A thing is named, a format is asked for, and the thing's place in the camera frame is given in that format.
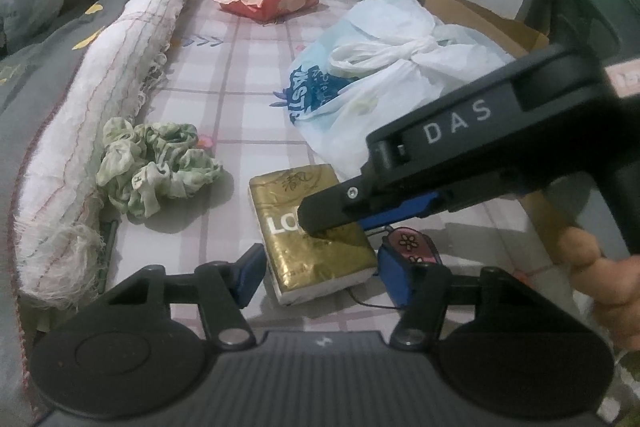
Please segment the person right hand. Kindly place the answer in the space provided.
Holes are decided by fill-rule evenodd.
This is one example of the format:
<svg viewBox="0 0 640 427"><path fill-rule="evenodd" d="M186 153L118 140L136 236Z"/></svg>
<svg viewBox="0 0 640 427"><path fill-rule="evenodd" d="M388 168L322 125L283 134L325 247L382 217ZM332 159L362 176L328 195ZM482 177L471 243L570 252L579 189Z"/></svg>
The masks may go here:
<svg viewBox="0 0 640 427"><path fill-rule="evenodd" d="M593 317L617 348L639 350L639 256L604 257L597 239L585 230L560 232L558 248L570 267L570 285L593 300Z"/></svg>

